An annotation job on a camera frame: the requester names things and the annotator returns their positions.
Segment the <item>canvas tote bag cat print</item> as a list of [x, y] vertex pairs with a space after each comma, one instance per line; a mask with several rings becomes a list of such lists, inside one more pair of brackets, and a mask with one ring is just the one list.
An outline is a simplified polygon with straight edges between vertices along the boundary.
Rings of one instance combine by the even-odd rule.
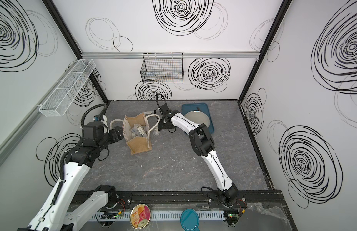
[[[150, 127], [148, 118], [156, 117], [157, 122]], [[122, 122], [123, 136], [126, 140], [132, 155], [148, 152], [152, 150], [151, 134], [157, 128], [160, 122], [160, 116], [157, 114], [145, 115], [140, 113], [135, 117], [125, 116], [124, 119], [114, 119], [110, 122], [111, 129], [116, 128], [115, 123]]]

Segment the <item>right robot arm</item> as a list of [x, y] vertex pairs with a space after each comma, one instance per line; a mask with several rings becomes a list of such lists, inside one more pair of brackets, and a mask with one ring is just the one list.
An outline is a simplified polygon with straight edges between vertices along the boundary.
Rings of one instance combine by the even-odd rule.
[[227, 207], [233, 206], [238, 198], [238, 188], [223, 168], [215, 149], [214, 139], [206, 124], [198, 124], [187, 119], [178, 110], [169, 109], [167, 104], [158, 105], [157, 111], [162, 116], [158, 129], [179, 128], [188, 134], [193, 151], [205, 161], [214, 176], [219, 201]]

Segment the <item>clear compass case horizontal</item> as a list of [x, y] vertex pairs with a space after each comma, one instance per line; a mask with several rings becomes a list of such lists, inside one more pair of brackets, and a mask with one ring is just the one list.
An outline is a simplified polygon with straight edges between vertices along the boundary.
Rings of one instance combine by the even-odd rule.
[[134, 126], [131, 128], [131, 133], [133, 138], [148, 136], [146, 126], [142, 126], [141, 124], [134, 124]]

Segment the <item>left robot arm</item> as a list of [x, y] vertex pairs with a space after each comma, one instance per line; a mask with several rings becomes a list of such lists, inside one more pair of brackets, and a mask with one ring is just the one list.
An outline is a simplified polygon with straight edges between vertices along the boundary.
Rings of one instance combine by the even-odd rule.
[[103, 118], [107, 105], [95, 105], [81, 117], [82, 136], [59, 161], [60, 176], [47, 200], [25, 231], [79, 231], [101, 208], [118, 203], [114, 186], [100, 185], [71, 214], [68, 208], [77, 189], [101, 152], [123, 139], [122, 128], [110, 129]]

